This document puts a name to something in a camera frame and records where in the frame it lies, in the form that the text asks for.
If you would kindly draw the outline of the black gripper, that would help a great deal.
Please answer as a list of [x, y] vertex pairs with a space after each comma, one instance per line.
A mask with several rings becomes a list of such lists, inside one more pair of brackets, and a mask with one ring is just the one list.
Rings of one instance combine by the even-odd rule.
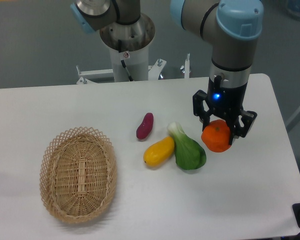
[[229, 145], [235, 139], [245, 138], [258, 114], [251, 110], [243, 109], [243, 100], [247, 83], [235, 88], [219, 87], [215, 89], [214, 82], [209, 78], [207, 93], [198, 90], [192, 96], [193, 114], [199, 117], [202, 131], [210, 124], [211, 115], [229, 121]]

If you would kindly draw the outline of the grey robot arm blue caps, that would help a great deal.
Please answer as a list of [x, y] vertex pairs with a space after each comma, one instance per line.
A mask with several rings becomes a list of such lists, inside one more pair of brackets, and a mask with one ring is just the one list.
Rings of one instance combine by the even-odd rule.
[[[76, 0], [70, 8], [85, 32], [99, 32], [111, 53], [116, 82], [150, 78], [148, 48], [155, 26], [138, 0]], [[170, 14], [182, 29], [212, 45], [208, 89], [193, 95], [194, 115], [204, 127], [211, 116], [224, 120], [230, 143], [245, 137], [257, 117], [243, 109], [243, 100], [262, 32], [262, 2], [173, 0]]]

